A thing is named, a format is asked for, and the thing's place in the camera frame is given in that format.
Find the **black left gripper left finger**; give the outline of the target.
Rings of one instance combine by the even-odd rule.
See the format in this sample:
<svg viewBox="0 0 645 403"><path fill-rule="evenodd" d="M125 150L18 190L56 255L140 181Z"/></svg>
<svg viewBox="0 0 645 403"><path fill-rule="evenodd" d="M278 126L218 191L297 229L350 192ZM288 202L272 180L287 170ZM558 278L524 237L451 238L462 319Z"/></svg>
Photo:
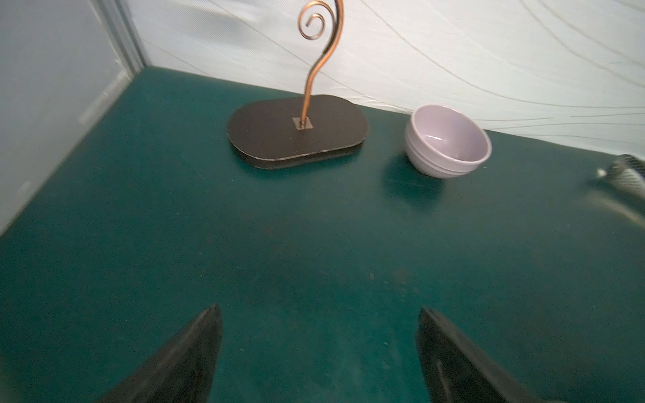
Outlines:
<svg viewBox="0 0 645 403"><path fill-rule="evenodd" d="M198 313L99 402L206 402L223 339L222 312Z"/></svg>

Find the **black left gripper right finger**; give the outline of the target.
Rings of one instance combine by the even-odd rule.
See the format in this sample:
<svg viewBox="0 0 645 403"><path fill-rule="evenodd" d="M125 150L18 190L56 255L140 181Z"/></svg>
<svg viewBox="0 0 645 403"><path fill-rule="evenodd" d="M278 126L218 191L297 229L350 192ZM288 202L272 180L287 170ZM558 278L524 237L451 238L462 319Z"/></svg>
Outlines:
<svg viewBox="0 0 645 403"><path fill-rule="evenodd" d="M432 402L540 402L442 313L423 307L418 359Z"/></svg>

